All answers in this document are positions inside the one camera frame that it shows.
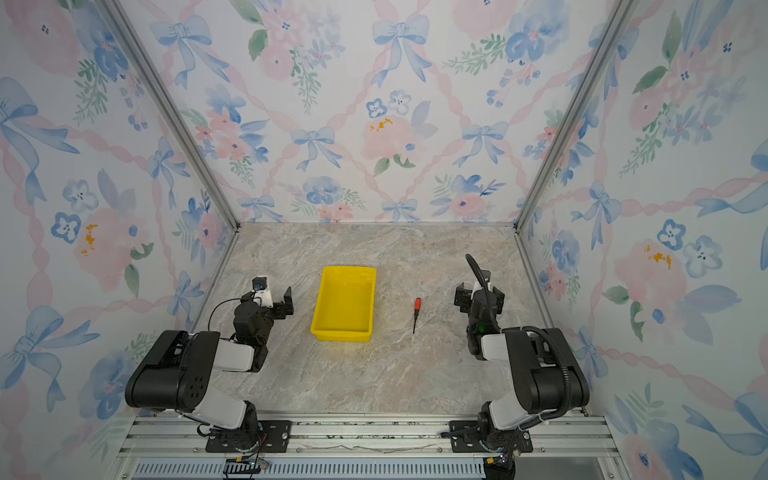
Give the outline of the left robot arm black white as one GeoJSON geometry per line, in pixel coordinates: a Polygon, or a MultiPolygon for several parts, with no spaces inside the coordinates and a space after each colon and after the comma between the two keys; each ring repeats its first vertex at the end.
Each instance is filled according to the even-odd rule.
{"type": "Polygon", "coordinates": [[[166,330],[127,382],[125,400],[133,408],[173,410],[198,424],[208,453],[285,453],[292,422],[261,420],[255,405],[211,384],[216,371],[258,373],[269,353],[268,339],[278,320],[294,314],[292,290],[274,300],[266,279],[236,299],[234,334],[166,330]]]}

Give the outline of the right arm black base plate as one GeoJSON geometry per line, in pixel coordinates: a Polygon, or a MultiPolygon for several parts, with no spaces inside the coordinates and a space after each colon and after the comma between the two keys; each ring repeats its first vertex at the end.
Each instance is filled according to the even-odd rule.
{"type": "Polygon", "coordinates": [[[521,455],[533,452],[530,435],[520,430],[497,430],[478,420],[452,420],[440,437],[448,439],[454,453],[521,455]]]}

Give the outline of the red black screwdriver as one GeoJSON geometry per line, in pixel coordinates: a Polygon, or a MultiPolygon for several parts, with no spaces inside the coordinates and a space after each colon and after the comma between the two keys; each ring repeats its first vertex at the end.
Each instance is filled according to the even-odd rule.
{"type": "Polygon", "coordinates": [[[414,301],[414,309],[413,309],[413,322],[412,322],[412,334],[415,335],[416,327],[418,323],[418,317],[421,312],[422,308],[422,299],[420,297],[417,297],[414,301]]]}

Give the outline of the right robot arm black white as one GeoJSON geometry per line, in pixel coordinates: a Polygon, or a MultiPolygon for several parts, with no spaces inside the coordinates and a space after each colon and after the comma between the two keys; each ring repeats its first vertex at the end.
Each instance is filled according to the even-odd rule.
{"type": "Polygon", "coordinates": [[[506,363],[511,391],[485,403],[477,419],[451,421],[442,436],[459,452],[532,450],[529,431],[589,403],[585,374],[561,330],[523,326],[502,329],[497,316],[504,294],[476,283],[456,287],[454,305],[468,317],[469,353],[480,361],[506,363]]]}

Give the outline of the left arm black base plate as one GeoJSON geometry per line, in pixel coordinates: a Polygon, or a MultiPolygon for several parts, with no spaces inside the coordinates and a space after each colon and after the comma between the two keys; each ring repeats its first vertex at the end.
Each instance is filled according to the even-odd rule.
{"type": "Polygon", "coordinates": [[[207,434],[207,453],[285,453],[293,423],[290,420],[258,420],[241,428],[213,428],[207,434]]]}

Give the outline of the yellow plastic bin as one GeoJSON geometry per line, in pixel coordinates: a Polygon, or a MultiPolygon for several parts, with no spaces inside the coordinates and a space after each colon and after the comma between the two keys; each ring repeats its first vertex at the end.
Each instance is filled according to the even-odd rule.
{"type": "Polygon", "coordinates": [[[376,280],[375,268],[325,267],[311,333],[319,341],[368,343],[373,333],[376,280]]]}

